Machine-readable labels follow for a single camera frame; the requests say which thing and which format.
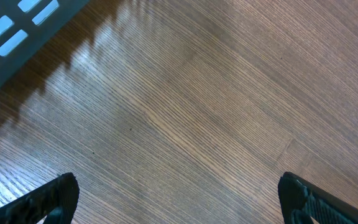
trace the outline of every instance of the laundry basket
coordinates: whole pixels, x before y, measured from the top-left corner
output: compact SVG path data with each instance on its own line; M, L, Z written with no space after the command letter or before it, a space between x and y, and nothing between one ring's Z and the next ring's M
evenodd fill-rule
M0 0L0 86L88 0Z

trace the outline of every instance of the brown wood floor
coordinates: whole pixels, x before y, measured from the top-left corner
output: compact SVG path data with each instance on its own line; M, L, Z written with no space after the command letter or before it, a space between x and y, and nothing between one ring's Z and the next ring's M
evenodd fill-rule
M0 90L0 207L282 223L286 170L358 207L358 1L93 0Z

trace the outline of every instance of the wooden floor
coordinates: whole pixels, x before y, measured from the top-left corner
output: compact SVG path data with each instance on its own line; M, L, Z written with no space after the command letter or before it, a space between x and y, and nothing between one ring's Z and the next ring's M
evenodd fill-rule
M0 207L282 223L286 170L358 207L358 1L91 1L0 90Z

